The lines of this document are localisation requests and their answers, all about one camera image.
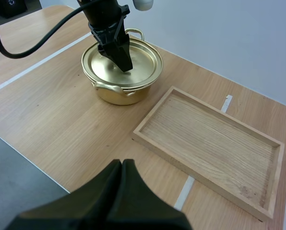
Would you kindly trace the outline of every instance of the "tray rim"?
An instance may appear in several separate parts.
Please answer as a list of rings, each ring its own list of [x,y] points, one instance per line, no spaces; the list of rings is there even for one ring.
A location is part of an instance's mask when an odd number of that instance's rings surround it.
[[[272,171],[270,173],[270,179],[269,184],[271,186],[267,187],[266,192],[266,198],[264,207],[261,207],[260,205],[254,203],[250,199],[242,196],[241,194],[232,192],[229,188],[224,186],[223,184],[218,184],[212,179],[207,179],[205,176],[203,176],[203,173],[200,173],[201,171],[199,168],[190,168],[189,166],[185,165],[184,163],[181,163],[178,161],[178,159],[171,157],[171,155],[174,155],[171,151],[166,149],[164,146],[161,146],[154,140],[148,138],[144,134],[141,133],[141,130],[146,126],[148,121],[156,114],[158,109],[166,102],[166,100],[170,97],[170,95],[176,94],[178,96],[182,96],[184,98],[188,98],[190,100],[194,100],[196,103],[199,103],[208,109],[213,110],[215,113],[219,113],[220,115],[224,116],[225,118],[231,120],[233,123],[238,123],[239,126],[244,127],[244,129],[250,130],[254,135],[262,136],[265,140],[269,140],[278,146],[276,146],[276,151],[274,155],[274,166],[272,168]],[[169,90],[162,96],[162,98],[156,103],[156,105],[150,110],[150,112],[144,117],[144,119],[139,123],[139,125],[135,128],[132,134],[132,138],[139,142],[140,144],[144,145],[145,147],[152,150],[154,153],[160,155],[160,157],[167,160],[169,163],[173,164],[177,168],[184,171],[186,174],[194,177],[196,180],[207,186],[208,188],[212,189],[216,193],[220,194],[227,200],[231,201],[232,203],[236,204],[237,206],[243,208],[245,211],[249,212],[256,218],[258,218],[261,221],[266,221],[268,219],[272,219],[274,216],[275,211],[275,202],[276,202],[276,195],[278,190],[278,184],[279,184],[279,178],[280,178],[280,172],[281,172],[281,166],[282,166],[282,160],[283,160],[283,154],[284,154],[284,143],[281,141],[278,141],[261,131],[233,118],[232,116],[218,110],[217,108],[214,108],[210,106],[209,104],[199,100],[198,98],[195,98],[194,96],[174,87],[171,86]]]

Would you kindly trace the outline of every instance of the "wooden table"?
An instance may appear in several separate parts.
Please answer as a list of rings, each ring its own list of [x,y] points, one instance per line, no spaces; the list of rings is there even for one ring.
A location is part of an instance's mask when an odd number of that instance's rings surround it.
[[[55,6],[0,27],[5,46],[26,50],[72,9]],[[113,159],[135,159],[146,184],[174,205],[187,174],[131,139],[134,128],[174,85],[286,144],[286,106],[160,48],[164,69],[144,101],[116,106],[99,99],[81,67],[88,36],[49,61],[13,77],[89,32],[83,14],[67,22],[31,57],[11,60],[0,54],[0,137],[69,191],[93,178]],[[286,202],[286,148],[272,221],[260,222],[195,181],[183,212],[195,230],[279,230]]]

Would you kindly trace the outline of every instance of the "lid handle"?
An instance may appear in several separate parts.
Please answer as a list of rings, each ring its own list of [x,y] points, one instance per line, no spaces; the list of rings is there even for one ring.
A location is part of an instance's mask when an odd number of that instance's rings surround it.
[[[141,35],[141,40],[142,41],[145,40],[144,34],[143,34],[143,32],[141,30],[135,29],[135,28],[127,28],[127,29],[125,29],[125,33],[126,34],[129,33],[129,32],[137,33],[137,34]]]

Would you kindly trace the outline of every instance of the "pot lid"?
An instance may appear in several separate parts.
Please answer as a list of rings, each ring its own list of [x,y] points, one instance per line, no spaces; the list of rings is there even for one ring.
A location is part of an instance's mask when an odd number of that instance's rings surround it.
[[[117,85],[122,89],[140,88],[154,82],[163,68],[163,61],[158,51],[135,38],[130,38],[129,50],[133,69],[122,72],[114,62],[99,54],[96,43],[83,53],[83,70],[94,82]]]

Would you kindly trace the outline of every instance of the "pot handle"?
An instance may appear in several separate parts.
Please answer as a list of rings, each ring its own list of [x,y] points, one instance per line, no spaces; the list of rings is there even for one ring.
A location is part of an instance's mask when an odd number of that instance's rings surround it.
[[[129,96],[132,96],[133,94],[135,94],[136,91],[134,92],[130,92],[130,93],[125,93],[123,91],[123,89],[117,85],[109,85],[109,84],[105,84],[105,83],[102,83],[102,82],[95,82],[93,83],[93,86],[96,90],[99,90],[99,89],[106,89],[106,90],[111,90],[111,91],[114,91],[115,93],[118,93],[124,97],[129,97]]]
[[[145,37],[144,37],[144,34],[141,30],[139,29],[135,29],[135,28],[127,28],[125,29],[125,33],[129,33],[129,32],[133,32],[133,33],[137,33],[139,35],[141,35],[141,40],[144,41],[145,40]]]

